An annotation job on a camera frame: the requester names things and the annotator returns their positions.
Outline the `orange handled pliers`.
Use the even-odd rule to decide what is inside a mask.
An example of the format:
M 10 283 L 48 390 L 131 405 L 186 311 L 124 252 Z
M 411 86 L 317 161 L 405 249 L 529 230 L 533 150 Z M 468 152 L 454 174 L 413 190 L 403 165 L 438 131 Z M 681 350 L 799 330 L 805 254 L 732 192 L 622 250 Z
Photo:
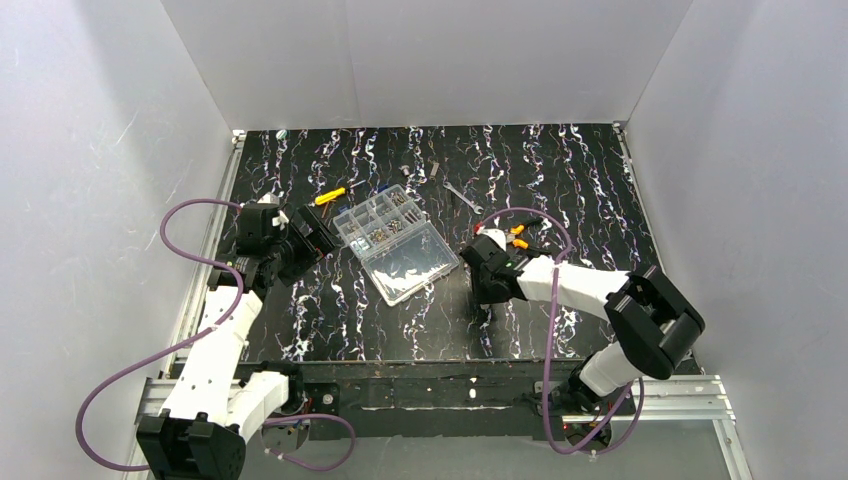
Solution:
M 539 226 L 543 223 L 543 217 L 533 217 L 530 220 L 511 227 L 506 234 L 506 241 L 513 248 L 524 251 L 528 256 L 550 256 L 551 252 L 546 249 L 531 246 L 521 235 L 530 227 Z

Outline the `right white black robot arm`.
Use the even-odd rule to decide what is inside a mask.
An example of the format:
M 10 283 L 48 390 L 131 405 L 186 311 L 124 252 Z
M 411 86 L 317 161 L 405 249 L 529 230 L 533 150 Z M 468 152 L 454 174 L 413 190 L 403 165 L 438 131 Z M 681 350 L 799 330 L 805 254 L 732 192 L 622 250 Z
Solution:
M 546 252 L 512 256 L 504 242 L 477 236 L 460 252 L 481 305 L 513 299 L 548 301 L 605 320 L 615 339 L 587 357 L 546 395 L 561 412 L 589 412 L 641 377 L 669 378 L 706 324 L 696 308 L 654 265 L 603 271 L 555 260 Z

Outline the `silver open-end wrench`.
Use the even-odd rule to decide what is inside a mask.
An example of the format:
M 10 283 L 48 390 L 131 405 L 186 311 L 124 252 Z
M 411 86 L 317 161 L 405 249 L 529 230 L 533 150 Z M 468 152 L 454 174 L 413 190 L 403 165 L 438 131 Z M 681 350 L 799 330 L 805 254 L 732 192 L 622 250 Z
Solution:
M 475 214 L 481 215 L 483 213 L 483 207 L 473 200 L 467 198 L 460 190 L 454 187 L 449 181 L 445 181 L 442 186 L 455 195 L 459 200 L 464 202 Z

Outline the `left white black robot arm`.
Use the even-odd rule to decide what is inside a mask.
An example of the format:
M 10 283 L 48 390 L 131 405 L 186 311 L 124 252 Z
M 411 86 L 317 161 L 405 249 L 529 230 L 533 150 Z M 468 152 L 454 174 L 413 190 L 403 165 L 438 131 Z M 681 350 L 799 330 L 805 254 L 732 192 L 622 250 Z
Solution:
M 198 338 L 159 411 L 138 424 L 136 439 L 154 478 L 237 479 L 255 434 L 332 419 L 312 411 L 292 363 L 264 362 L 241 380 L 235 375 L 272 287 L 294 285 L 337 246 L 308 206 L 286 212 L 267 195 L 240 207 L 234 239 L 207 262 Z

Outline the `clear plastic screw box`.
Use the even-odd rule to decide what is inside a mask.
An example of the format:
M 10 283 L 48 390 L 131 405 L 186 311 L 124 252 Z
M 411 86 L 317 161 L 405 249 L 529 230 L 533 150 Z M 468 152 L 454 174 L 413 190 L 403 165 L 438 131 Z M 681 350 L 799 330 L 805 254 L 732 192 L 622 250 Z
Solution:
M 390 306 L 459 266 L 457 255 L 400 185 L 343 209 L 332 223 Z

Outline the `black front mounting rail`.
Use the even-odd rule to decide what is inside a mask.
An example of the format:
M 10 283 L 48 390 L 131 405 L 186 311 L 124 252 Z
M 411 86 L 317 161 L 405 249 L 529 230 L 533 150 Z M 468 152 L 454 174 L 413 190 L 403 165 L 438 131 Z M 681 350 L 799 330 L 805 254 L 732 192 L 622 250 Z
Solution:
M 530 437 L 544 439 L 543 364 L 534 360 L 243 362 L 245 383 L 261 370 L 290 374 L 292 413 L 339 416 L 358 437 Z

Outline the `yellow handled screwdriver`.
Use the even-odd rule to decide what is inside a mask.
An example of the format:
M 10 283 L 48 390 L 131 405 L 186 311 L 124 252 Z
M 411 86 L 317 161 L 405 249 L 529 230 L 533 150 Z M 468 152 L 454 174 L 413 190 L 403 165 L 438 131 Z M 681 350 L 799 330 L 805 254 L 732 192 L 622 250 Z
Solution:
M 320 207 L 322 209 L 322 216 L 325 217 L 329 210 L 329 206 L 332 203 L 336 202 L 339 198 L 351 193 L 354 189 L 364 183 L 365 180 L 360 180 L 352 184 L 341 186 L 329 192 L 320 194 L 310 203 L 310 205 L 312 207 Z

